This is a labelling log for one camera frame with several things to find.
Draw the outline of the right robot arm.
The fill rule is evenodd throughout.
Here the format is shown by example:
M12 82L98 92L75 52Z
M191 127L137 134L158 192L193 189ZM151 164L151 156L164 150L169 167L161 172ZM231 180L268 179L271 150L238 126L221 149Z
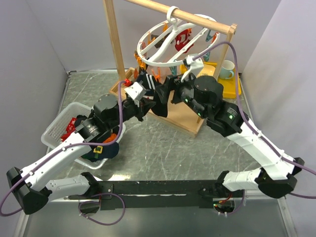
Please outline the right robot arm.
M173 104L185 103L207 126L236 143L251 155L260 167L250 171L223 171L216 180L218 195L227 197L238 190L260 190L271 198L281 198L294 191L295 175L301 171L304 161L288 156L256 128L249 116L240 112L238 105L223 100L223 85L212 76L193 74L181 81L180 77L167 76L156 86L154 99L160 104L154 113L167 116L167 102L173 92Z

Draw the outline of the navy sock with buckle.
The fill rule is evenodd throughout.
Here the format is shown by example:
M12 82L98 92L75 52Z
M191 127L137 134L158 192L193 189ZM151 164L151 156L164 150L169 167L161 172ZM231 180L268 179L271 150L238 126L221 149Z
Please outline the navy sock with buckle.
M109 146L92 147L92 150L81 157L91 162L96 162L103 159L114 158L119 153L119 144L117 142Z

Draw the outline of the pale pink sock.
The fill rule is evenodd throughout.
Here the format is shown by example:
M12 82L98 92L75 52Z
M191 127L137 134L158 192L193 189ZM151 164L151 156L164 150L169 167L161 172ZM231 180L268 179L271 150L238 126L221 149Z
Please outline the pale pink sock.
M168 67L148 66L147 72L154 77L154 81L164 83L165 78L171 75L171 70Z

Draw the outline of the white round clip hanger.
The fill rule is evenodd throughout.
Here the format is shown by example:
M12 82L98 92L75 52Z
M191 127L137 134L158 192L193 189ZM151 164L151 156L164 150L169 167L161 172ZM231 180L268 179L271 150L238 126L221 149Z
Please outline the white round clip hanger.
M183 64L183 55L203 36L209 47L220 37L220 32L202 27L200 31L193 30L197 24L172 16L179 8L167 8L166 20L153 26L138 41L135 59L139 66L175 67Z

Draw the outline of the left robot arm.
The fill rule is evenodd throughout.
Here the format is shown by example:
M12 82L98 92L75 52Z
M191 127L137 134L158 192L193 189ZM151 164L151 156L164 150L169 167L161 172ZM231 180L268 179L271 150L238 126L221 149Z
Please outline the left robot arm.
M125 100L114 95L103 95L94 104L88 117L58 147L35 163L7 172L10 192L25 214L33 214L48 202L78 195L93 198L98 192L98 181L89 172L73 178L54 180L53 177L67 164L92 151L104 142L114 128L122 128L122 123L132 117L139 121L155 105L155 101L141 98L138 102L130 97Z

